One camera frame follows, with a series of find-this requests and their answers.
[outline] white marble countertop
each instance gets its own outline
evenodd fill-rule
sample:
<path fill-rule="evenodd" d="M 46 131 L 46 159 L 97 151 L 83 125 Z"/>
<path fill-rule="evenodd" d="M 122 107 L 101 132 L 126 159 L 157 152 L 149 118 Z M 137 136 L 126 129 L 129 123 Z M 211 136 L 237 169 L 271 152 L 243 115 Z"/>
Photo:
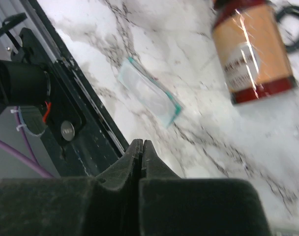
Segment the white marble countertop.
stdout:
<path fill-rule="evenodd" d="M 247 179 L 272 224 L 299 226 L 299 87 L 233 106 L 210 0 L 38 1 L 128 142 L 152 140 L 181 177 Z M 168 129 L 117 81 L 127 56 L 185 105 Z M 299 52 L 289 58 L 299 84 Z"/>

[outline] gray floor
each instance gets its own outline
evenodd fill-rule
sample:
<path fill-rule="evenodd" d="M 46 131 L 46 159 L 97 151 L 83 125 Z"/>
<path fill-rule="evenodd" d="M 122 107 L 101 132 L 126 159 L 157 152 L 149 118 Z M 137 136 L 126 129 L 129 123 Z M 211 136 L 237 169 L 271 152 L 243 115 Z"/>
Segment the gray floor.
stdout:
<path fill-rule="evenodd" d="M 9 60 L 9 52 L 0 43 L 0 59 Z M 13 148 L 20 151 L 22 154 L 29 156 L 24 140 L 20 132 L 16 130 L 16 120 L 14 115 L 6 109 L 0 116 L 0 140 L 9 144 Z M 44 145 L 40 138 L 35 138 L 27 134 L 33 152 L 42 167 L 52 173 L 54 176 L 59 176 L 55 169 Z M 22 164 L 12 155 L 0 149 L 0 178 L 35 178 L 40 177 L 35 171 Z"/>

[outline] red wire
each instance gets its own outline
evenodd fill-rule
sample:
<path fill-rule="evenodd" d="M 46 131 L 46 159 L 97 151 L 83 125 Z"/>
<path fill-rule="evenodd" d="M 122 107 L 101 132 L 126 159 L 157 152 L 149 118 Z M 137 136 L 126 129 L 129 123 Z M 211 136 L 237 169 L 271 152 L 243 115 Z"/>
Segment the red wire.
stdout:
<path fill-rule="evenodd" d="M 46 105 L 47 105 L 47 111 L 46 111 L 45 115 L 44 115 L 43 118 L 42 118 L 42 121 L 43 121 L 44 123 L 47 122 L 47 118 L 48 118 L 48 115 L 49 115 L 50 110 L 51 110 L 51 102 L 49 102 L 49 103 L 45 102 L 45 103 L 46 103 Z"/>

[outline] bottle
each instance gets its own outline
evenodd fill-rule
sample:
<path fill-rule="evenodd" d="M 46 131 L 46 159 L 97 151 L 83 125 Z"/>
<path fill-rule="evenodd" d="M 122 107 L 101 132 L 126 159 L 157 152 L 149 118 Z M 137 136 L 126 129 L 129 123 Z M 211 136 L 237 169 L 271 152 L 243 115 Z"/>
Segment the bottle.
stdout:
<path fill-rule="evenodd" d="M 266 0 L 214 0 L 212 29 L 233 104 L 292 89 L 296 81 Z"/>

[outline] jar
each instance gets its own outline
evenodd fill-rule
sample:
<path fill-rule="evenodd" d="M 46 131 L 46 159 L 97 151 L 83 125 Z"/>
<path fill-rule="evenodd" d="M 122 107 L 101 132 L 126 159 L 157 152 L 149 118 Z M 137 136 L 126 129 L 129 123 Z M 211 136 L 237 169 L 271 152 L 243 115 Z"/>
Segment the jar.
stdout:
<path fill-rule="evenodd" d="M 232 103 L 268 97 L 296 81 L 274 10 L 265 0 L 215 0 L 212 29 Z"/>

